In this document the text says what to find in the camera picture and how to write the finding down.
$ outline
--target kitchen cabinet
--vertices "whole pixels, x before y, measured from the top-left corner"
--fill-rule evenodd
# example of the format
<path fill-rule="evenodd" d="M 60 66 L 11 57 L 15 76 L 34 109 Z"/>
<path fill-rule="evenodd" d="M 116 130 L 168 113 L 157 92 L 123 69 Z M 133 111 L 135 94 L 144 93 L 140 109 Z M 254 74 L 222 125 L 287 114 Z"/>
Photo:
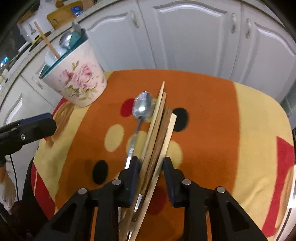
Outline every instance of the kitchen cabinet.
<path fill-rule="evenodd" d="M 50 105 L 39 95 L 21 76 L 16 80 L 0 111 L 0 126 L 4 126 L 19 119 L 40 115 L 53 111 Z M 23 186 L 27 169 L 34 157 L 39 141 L 27 144 L 12 154 L 18 182 L 19 197 L 22 198 Z M 10 163 L 6 164 L 9 176 L 15 184 L 15 176 Z"/>
<path fill-rule="evenodd" d="M 238 1 L 139 0 L 156 67 L 229 79 L 239 45 Z"/>
<path fill-rule="evenodd" d="M 52 44 L 59 44 L 60 36 L 57 37 Z M 43 80 L 39 79 L 39 75 L 45 65 L 44 59 L 48 47 L 41 50 L 32 61 L 26 66 L 21 73 L 22 77 L 41 95 L 43 96 L 53 107 L 56 107 L 62 96 L 50 88 Z"/>
<path fill-rule="evenodd" d="M 295 53 L 294 40 L 280 24 L 242 5 L 240 43 L 230 80 L 281 102 L 296 78 Z"/>
<path fill-rule="evenodd" d="M 105 71 L 155 69 L 149 38 L 136 0 L 125 0 L 80 22 Z"/>

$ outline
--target light wooden chopstick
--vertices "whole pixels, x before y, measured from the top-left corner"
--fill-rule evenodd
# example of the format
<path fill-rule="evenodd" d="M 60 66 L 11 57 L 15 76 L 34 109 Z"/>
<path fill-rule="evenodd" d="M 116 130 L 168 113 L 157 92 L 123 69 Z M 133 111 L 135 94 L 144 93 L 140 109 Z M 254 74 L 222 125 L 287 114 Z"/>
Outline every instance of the light wooden chopstick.
<path fill-rule="evenodd" d="M 163 142 L 165 139 L 165 135 L 167 133 L 167 129 L 168 129 L 168 125 L 170 122 L 170 117 L 172 114 L 172 110 L 169 109 L 168 107 L 166 107 L 164 114 L 163 114 L 163 118 L 161 120 L 161 124 L 160 124 L 160 128 L 157 134 L 157 138 L 156 138 L 156 142 L 154 145 L 154 149 L 153 149 L 153 153 L 149 162 L 149 166 L 146 172 L 146 176 L 145 176 L 145 180 L 144 180 L 144 184 L 142 186 L 142 190 L 140 192 L 141 195 L 145 195 L 146 191 L 148 189 L 148 186 L 150 184 L 152 175 L 154 173 L 154 169 L 155 169 L 155 165 L 157 163 L 158 157 L 160 155 L 160 151 L 161 148 L 163 146 Z"/>
<path fill-rule="evenodd" d="M 38 32 L 41 34 L 44 42 L 48 45 L 48 47 L 53 52 L 53 54 L 57 57 L 57 59 L 60 59 L 61 57 L 59 56 L 59 54 L 57 53 L 57 51 L 55 50 L 55 48 L 52 46 L 52 44 L 50 43 L 50 41 L 47 39 L 47 37 L 45 36 L 45 34 L 43 33 L 43 31 L 39 27 L 38 23 L 37 22 L 34 22 L 34 24 L 35 24 Z"/>
<path fill-rule="evenodd" d="M 136 240 L 136 237 L 138 235 L 138 232 L 139 232 L 140 227 L 142 225 L 142 222 L 144 220 L 145 214 L 147 212 L 149 203 L 150 203 L 151 198 L 152 198 L 152 194 L 154 192 L 154 189 L 156 187 L 156 183 L 158 181 L 159 174 L 161 172 L 163 159 L 165 158 L 166 152 L 168 150 L 168 145 L 169 145 L 170 139 L 172 137 L 172 133 L 173 133 L 173 130 L 174 130 L 176 118 L 177 118 L 177 116 L 175 114 L 171 114 L 170 123 L 168 125 L 168 130 L 167 130 L 166 135 L 165 135 L 165 140 L 163 142 L 163 146 L 162 146 L 162 149 L 161 149 L 161 152 L 160 152 L 157 164 L 156 164 L 156 168 L 155 168 L 155 171 L 153 173 L 152 180 L 151 180 L 150 186 L 148 188 L 146 197 L 144 199 L 142 208 L 140 210 L 139 217 L 138 217 L 138 220 L 136 222 L 135 229 L 133 230 L 133 233 L 132 233 L 131 238 L 130 238 L 129 241 L 135 241 Z"/>
<path fill-rule="evenodd" d="M 161 115 L 162 115 L 162 111 L 163 111 L 163 108 L 162 108 L 162 110 L 160 109 L 161 102 L 162 102 L 162 97 L 163 97 L 163 88 L 164 88 L 164 82 L 162 83 L 162 86 L 160 88 L 159 96 L 158 96 L 158 99 L 157 99 L 157 104 L 156 104 L 156 107 L 155 107 L 155 110 L 154 110 L 154 113 L 153 113 L 153 117 L 152 117 L 152 121 L 151 121 L 150 128 L 149 128 L 149 131 L 148 131 L 148 135 L 147 135 L 147 138 L 146 138 L 146 143 L 145 143 L 145 146 L 144 146 L 144 150 L 142 152 L 142 157 L 143 157 L 143 159 L 142 159 L 142 167 L 141 167 L 140 174 L 139 174 L 139 179 L 138 179 L 138 184 L 137 184 L 137 189 L 136 189 L 135 197 L 134 197 L 134 200 L 133 200 L 133 204 L 131 205 L 130 208 L 125 210 L 124 214 L 123 214 L 124 219 L 122 220 L 122 226 L 121 226 L 121 228 L 119 230 L 119 241 L 126 241 L 126 237 L 128 235 L 128 232 L 129 232 L 129 226 L 131 224 L 131 221 L 132 221 L 132 218 L 133 218 L 133 215 L 134 215 L 134 210 L 135 210 L 135 207 L 136 207 L 136 204 L 137 204 L 138 196 L 140 194 L 143 182 L 145 180 L 145 175 L 146 175 L 146 172 L 147 172 L 147 168 L 148 168 L 148 165 L 149 165 L 149 161 L 150 161 L 151 154 L 152 154 L 153 147 L 154 147 L 155 140 L 156 140 L 156 135 L 157 135 L 158 128 L 159 128 L 159 124 L 158 124 L 158 127 L 157 127 L 157 125 L 155 126 L 156 119 L 157 119 L 157 116 L 158 116 L 158 112 L 161 111 Z M 151 136 L 152 136 L 152 133 L 153 133 L 154 126 L 157 128 L 157 131 L 155 133 L 155 138 L 153 140 L 153 138 L 151 138 Z"/>

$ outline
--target screw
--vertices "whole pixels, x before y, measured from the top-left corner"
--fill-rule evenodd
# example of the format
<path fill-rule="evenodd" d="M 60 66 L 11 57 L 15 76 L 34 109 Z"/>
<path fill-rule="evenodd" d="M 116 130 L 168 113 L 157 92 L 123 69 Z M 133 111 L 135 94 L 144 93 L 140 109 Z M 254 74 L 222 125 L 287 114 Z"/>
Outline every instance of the screw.
<path fill-rule="evenodd" d="M 189 179 L 184 179 L 184 180 L 182 181 L 182 183 L 183 183 L 184 185 L 190 185 L 190 184 L 191 184 L 191 181 L 190 181 Z"/>
<path fill-rule="evenodd" d="M 80 195 L 83 195 L 83 194 L 85 194 L 87 192 L 87 189 L 86 188 L 80 188 L 79 190 L 78 190 L 78 193 L 80 194 Z"/>
<path fill-rule="evenodd" d="M 224 187 L 217 187 L 217 191 L 219 193 L 225 193 L 225 188 Z"/>
<path fill-rule="evenodd" d="M 114 186 L 118 186 L 118 185 L 121 184 L 121 181 L 120 181 L 119 179 L 115 179 L 115 180 L 112 181 L 112 184 L 113 184 Z"/>

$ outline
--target human hand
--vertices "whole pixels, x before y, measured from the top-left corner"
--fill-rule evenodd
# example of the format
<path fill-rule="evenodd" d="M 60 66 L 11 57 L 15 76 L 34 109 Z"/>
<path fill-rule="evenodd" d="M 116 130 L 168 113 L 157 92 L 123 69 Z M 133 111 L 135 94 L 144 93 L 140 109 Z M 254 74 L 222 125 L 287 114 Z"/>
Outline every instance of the human hand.
<path fill-rule="evenodd" d="M 4 177 L 1 179 L 3 181 L 0 183 L 0 203 L 2 203 L 4 208 L 9 211 L 13 206 L 16 197 L 15 186 L 7 171 L 4 172 Z"/>

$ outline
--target tablecloth with pizza print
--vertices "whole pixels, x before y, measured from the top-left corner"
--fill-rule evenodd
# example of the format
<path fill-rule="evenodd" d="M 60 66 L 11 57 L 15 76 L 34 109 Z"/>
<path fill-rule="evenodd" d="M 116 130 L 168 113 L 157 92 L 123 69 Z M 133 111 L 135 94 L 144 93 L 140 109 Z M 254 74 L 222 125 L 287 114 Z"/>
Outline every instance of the tablecloth with pizza print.
<path fill-rule="evenodd" d="M 136 119 L 134 98 L 142 91 L 155 100 L 165 81 L 166 106 L 177 115 L 167 156 L 200 186 L 225 187 L 269 240 L 279 228 L 290 196 L 294 146 L 288 118 L 271 97 L 212 76 L 172 70 L 106 72 L 103 94 L 79 108 L 62 99 L 54 111 L 57 131 L 42 139 L 31 184 L 50 219 L 79 189 L 99 188 L 123 169 Z M 139 131 L 140 156 L 149 120 Z M 97 164 L 98 176 L 92 178 Z M 171 206 L 160 175 L 137 240 L 182 236 L 184 210 Z"/>

